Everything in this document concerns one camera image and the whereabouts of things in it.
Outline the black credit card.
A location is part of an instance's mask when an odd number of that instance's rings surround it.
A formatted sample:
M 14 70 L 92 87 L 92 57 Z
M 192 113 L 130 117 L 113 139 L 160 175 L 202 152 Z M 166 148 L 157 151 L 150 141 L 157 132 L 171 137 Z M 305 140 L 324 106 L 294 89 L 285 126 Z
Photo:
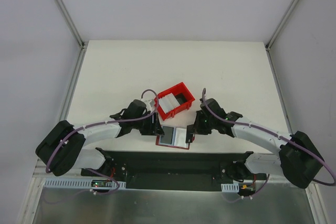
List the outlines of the black credit card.
M 192 125 L 188 125 L 187 128 L 186 128 L 185 143 L 186 144 L 190 144 L 193 141 L 194 141 L 193 126 Z
M 162 127 L 164 134 L 161 136 L 160 143 L 171 145 L 173 142 L 174 128 L 170 126 Z

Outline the red leather card holder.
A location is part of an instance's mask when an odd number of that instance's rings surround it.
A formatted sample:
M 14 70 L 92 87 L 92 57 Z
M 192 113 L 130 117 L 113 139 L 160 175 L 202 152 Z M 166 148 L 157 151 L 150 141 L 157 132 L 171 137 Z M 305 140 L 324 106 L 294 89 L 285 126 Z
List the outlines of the red leather card holder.
M 162 135 L 158 135 L 156 138 L 156 146 L 163 146 L 163 147 L 170 147 L 170 148 L 178 148 L 183 150 L 189 150 L 190 144 L 185 143 L 186 139 L 186 128 L 182 127 L 173 127 L 174 133 L 173 133 L 173 142 L 171 145 L 162 144 L 160 143 L 160 139 Z

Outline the red plastic bin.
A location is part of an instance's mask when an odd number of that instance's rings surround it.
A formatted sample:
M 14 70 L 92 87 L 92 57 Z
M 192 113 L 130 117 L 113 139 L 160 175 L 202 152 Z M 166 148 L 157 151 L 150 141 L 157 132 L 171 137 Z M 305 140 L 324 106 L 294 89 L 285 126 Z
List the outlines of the red plastic bin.
M 195 98 L 184 82 L 180 82 L 160 92 L 154 101 L 155 104 L 159 104 L 158 113 L 165 121 L 184 110 L 189 110 Z

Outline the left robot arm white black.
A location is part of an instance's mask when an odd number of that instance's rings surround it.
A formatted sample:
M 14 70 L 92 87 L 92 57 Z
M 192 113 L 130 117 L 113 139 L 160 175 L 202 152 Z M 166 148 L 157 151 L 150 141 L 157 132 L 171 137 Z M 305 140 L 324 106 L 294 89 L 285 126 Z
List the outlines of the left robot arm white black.
M 37 146 L 35 153 L 46 165 L 46 172 L 61 176 L 72 168 L 93 169 L 99 176 L 111 170 L 111 158 L 99 147 L 87 145 L 120 138 L 132 130 L 144 136 L 163 135 L 154 100 L 133 100 L 129 106 L 108 120 L 75 127 L 67 120 L 60 121 Z

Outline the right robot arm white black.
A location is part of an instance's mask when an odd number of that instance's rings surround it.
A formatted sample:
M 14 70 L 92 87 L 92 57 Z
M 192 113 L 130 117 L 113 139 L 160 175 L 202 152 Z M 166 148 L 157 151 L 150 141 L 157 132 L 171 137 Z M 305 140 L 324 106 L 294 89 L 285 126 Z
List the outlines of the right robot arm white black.
M 253 174 L 273 174 L 284 176 L 293 185 L 305 189 L 322 168 L 319 162 L 322 156 L 306 133 L 276 132 L 237 112 L 226 113 L 213 98 L 201 99 L 192 133 L 208 135 L 212 130 L 269 151 L 268 154 L 246 152 L 245 158 L 233 166 L 232 178 L 235 180 L 248 179 Z

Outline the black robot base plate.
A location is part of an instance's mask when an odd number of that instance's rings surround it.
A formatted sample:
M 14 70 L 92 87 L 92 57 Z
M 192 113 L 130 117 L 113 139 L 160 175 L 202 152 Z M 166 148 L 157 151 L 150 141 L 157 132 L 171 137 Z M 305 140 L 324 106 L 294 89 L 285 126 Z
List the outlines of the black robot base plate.
M 108 171 L 99 171 L 126 182 L 127 189 L 220 191 L 231 184 L 233 166 L 245 153 L 126 152 L 106 151 Z M 244 180 L 265 180 L 266 174 L 249 174 Z

